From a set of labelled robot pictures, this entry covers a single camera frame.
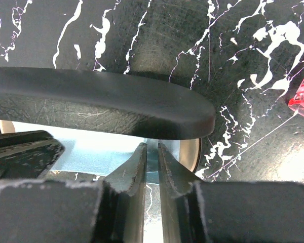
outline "marble countertop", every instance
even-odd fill
[[[200,178],[304,183],[304,118],[286,105],[304,77],[304,0],[0,1],[0,66],[187,87],[217,111]]]

